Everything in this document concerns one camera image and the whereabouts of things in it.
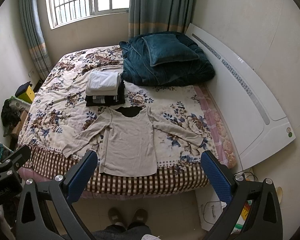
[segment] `beige wall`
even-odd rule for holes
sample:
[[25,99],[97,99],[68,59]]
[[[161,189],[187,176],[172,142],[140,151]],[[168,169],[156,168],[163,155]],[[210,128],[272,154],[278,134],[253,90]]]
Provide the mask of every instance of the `beige wall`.
[[[35,74],[29,78],[31,69]],[[38,80],[21,25],[19,0],[5,0],[0,7],[0,116],[5,99],[14,95],[20,85],[28,81],[36,85]],[[3,138],[1,117],[0,141],[9,146],[9,139]]]
[[283,188],[284,239],[300,225],[300,10],[293,0],[196,0],[193,23],[238,54],[277,98],[297,139],[254,167]]
[[92,17],[51,30],[46,0],[37,2],[43,37],[53,65],[67,53],[118,45],[128,39],[128,13]]

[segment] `white headboard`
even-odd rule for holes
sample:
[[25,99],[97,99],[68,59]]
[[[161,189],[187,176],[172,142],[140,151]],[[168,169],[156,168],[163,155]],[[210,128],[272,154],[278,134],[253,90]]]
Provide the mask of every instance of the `white headboard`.
[[216,71],[206,85],[235,144],[236,171],[265,160],[296,138],[278,101],[252,68],[193,24],[186,35],[203,49]]

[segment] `floral blanket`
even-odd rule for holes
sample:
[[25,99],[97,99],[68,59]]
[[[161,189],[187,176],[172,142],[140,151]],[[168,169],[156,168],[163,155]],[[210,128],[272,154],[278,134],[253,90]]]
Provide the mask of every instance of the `floral blanket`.
[[[18,145],[28,145],[31,159],[24,165],[52,179],[65,174],[80,157],[66,159],[61,148],[65,142],[91,125],[104,111],[104,107],[85,106],[85,88],[90,70],[122,72],[123,59],[118,46],[82,50],[63,56],[36,93],[28,117],[19,135]],[[225,154],[221,142],[215,145],[210,126],[202,112],[200,99],[193,86],[187,87],[138,87],[125,82],[124,105],[150,106],[176,125],[202,136],[202,147],[192,145],[174,135],[154,131],[154,146],[158,163],[156,174],[145,177],[118,177],[98,172],[88,183],[87,189],[97,193],[116,195],[166,194],[207,184],[200,166],[200,155],[210,150],[228,167],[233,153]],[[103,134],[95,136],[84,151],[100,153]]]

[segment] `jeans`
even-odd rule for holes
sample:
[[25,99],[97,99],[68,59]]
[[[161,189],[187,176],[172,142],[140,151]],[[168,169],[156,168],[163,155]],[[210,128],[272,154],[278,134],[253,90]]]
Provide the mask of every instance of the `jeans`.
[[[96,240],[141,240],[147,234],[151,235],[151,230],[142,222],[131,223],[127,230],[122,226],[110,225],[104,230],[92,233]],[[70,240],[68,235],[62,237]]]

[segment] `curtain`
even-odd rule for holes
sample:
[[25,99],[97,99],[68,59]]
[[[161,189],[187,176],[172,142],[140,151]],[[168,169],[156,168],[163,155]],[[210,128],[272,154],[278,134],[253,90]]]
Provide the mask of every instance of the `curtain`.
[[40,78],[45,80],[53,67],[40,27],[37,0],[19,0],[19,7],[31,57]]
[[186,32],[193,0],[130,0],[129,37],[139,34]]

